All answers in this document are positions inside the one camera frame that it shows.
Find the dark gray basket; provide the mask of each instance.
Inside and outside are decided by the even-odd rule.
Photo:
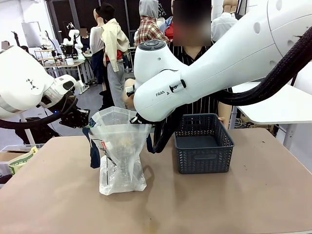
[[[229,171],[233,140],[215,114],[184,115],[175,133],[181,174]]]

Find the gray pants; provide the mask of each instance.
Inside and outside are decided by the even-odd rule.
[[[107,64],[107,77],[109,87],[111,88],[114,105],[116,107],[126,109],[125,103],[122,101],[122,94],[125,86],[125,78],[123,77],[123,74],[125,70],[122,63],[118,62],[117,64],[119,68],[118,72],[114,72],[112,64],[110,62]]]

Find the red plaid shirt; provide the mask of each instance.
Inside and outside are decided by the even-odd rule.
[[[163,35],[161,30],[158,28],[156,24],[156,18],[142,16],[141,24],[138,28],[138,33],[136,36],[135,47],[147,40],[162,40],[168,45],[170,44],[170,40],[165,35]]]

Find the white cup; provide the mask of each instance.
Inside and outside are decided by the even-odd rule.
[[[72,58],[66,59],[67,65],[74,65],[74,60]]]

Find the clear plastic bag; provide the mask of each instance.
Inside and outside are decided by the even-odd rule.
[[[136,113],[118,107],[97,112],[89,137],[100,152],[101,194],[143,191],[146,181],[139,157],[151,130],[148,124],[130,124]]]

